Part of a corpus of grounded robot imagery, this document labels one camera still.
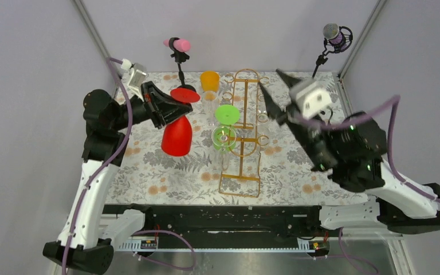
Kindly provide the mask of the tripod stand with purple microphone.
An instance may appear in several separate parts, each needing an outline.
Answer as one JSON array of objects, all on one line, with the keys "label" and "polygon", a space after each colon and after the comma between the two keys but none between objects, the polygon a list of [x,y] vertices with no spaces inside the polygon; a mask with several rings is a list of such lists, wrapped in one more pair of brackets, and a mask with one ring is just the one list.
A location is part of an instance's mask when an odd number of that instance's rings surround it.
[{"label": "tripod stand with purple microphone", "polygon": [[328,23],[323,27],[323,37],[324,50],[316,60],[312,78],[315,77],[318,68],[327,62],[329,54],[345,52],[353,42],[352,30],[346,26],[339,26],[336,23]]}]

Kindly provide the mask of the clear wine glass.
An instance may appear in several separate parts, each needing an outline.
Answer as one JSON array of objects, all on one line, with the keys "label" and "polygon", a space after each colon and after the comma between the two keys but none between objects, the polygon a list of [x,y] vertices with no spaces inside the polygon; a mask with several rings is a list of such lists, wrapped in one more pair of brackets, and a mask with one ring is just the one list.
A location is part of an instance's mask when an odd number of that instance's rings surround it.
[{"label": "clear wine glass", "polygon": [[204,91],[202,94],[203,110],[206,114],[206,122],[209,126],[215,126],[217,120],[215,118],[215,111],[219,107],[219,98],[214,91]]},{"label": "clear wine glass", "polygon": [[256,111],[257,113],[267,114],[264,98],[259,85],[257,85],[257,87],[254,89],[254,92],[251,93],[250,97],[253,103],[253,110]]},{"label": "clear wine glass", "polygon": [[274,143],[274,132],[271,129],[273,121],[265,111],[257,112],[253,118],[256,127],[257,143],[261,148],[266,148]]},{"label": "clear wine glass", "polygon": [[229,125],[219,125],[212,131],[211,139],[216,150],[216,160],[221,171],[228,169],[230,163],[231,150],[236,146],[237,134],[233,127]]}]

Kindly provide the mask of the green plastic wine glass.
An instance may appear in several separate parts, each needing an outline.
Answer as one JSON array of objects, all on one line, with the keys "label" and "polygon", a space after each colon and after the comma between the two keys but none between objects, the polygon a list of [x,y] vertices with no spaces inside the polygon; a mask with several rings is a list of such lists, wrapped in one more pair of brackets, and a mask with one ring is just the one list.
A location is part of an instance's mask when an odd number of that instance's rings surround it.
[{"label": "green plastic wine glass", "polygon": [[219,126],[211,134],[213,146],[218,152],[226,154],[236,145],[234,125],[239,121],[240,111],[233,105],[221,105],[215,111],[215,118]]}]

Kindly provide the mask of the red plastic wine glass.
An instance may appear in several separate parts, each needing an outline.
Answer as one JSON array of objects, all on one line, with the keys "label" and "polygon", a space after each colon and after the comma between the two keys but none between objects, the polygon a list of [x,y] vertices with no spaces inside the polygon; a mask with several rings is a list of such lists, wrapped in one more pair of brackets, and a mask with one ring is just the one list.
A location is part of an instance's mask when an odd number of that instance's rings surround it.
[{"label": "red plastic wine glass", "polygon": [[[175,88],[170,92],[173,99],[181,103],[196,103],[201,99],[193,87]],[[193,129],[185,115],[166,126],[163,132],[161,149],[164,153],[174,157],[185,156],[190,152],[193,140]]]}]

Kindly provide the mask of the black stand with pink microphone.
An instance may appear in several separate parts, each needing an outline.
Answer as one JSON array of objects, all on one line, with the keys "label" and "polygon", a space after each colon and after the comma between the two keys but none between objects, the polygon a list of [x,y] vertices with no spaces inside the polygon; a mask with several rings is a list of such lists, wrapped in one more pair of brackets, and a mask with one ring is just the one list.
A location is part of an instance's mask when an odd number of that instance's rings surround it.
[{"label": "black stand with pink microphone", "polygon": [[196,92],[196,89],[185,82],[184,72],[182,70],[182,64],[190,59],[190,56],[187,52],[191,49],[191,43],[179,37],[171,37],[163,42],[166,47],[172,50],[170,57],[175,60],[175,63],[178,67],[178,77],[180,81],[180,88],[186,88],[193,92]]}]

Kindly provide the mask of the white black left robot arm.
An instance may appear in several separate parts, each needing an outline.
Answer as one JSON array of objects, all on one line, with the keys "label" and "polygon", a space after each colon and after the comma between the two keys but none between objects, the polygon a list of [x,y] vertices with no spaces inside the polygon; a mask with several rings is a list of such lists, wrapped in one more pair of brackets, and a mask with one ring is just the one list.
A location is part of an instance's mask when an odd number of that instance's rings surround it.
[{"label": "white black left robot arm", "polygon": [[67,221],[55,241],[44,245],[43,255],[61,268],[62,274],[78,270],[104,274],[115,250],[133,235],[159,234],[153,210],[131,205],[105,231],[99,223],[105,199],[125,155],[132,127],[144,121],[156,128],[171,126],[186,117],[198,95],[177,88],[170,94],[148,81],[139,94],[120,104],[111,95],[95,89],[83,100],[87,137],[82,152],[78,190]]}]

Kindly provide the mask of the floral patterned tablecloth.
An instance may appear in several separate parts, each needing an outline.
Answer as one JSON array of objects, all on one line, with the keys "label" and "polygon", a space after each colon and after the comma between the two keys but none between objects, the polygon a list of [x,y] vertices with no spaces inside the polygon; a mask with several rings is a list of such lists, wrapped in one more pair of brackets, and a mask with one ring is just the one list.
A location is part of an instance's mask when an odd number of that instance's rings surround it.
[{"label": "floral patterned tablecloth", "polygon": [[262,151],[258,198],[222,195],[221,168],[202,103],[193,106],[190,153],[165,154],[161,130],[150,122],[133,128],[122,166],[111,184],[107,203],[164,205],[354,205],[367,196],[343,190],[311,162],[287,127],[273,123],[274,143]]}]

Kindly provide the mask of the yellow plastic wine glass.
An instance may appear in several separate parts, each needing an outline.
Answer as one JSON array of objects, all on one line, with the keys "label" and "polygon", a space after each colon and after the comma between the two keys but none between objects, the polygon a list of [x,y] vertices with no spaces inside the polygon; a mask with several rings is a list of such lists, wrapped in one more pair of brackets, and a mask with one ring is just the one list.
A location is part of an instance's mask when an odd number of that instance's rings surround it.
[{"label": "yellow plastic wine glass", "polygon": [[215,71],[205,71],[200,75],[201,87],[204,91],[219,91],[220,76]]}]

